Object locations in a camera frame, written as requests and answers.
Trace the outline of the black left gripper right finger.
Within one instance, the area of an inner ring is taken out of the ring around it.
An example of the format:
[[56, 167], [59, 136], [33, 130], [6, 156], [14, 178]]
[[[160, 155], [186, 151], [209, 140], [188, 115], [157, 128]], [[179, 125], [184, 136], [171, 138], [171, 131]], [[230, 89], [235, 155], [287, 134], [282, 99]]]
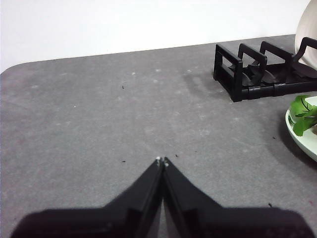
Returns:
[[195, 187], [164, 158], [163, 188], [168, 234], [174, 238], [310, 238], [298, 213], [280, 208], [225, 208]]

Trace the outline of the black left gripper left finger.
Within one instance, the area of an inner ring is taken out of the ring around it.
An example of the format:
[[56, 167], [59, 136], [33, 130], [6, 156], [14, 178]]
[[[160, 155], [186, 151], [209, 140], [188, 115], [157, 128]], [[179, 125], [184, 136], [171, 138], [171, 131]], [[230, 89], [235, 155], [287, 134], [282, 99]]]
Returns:
[[120, 195], [99, 208], [48, 209], [26, 215], [13, 238], [145, 238], [159, 218], [164, 162], [158, 157]]

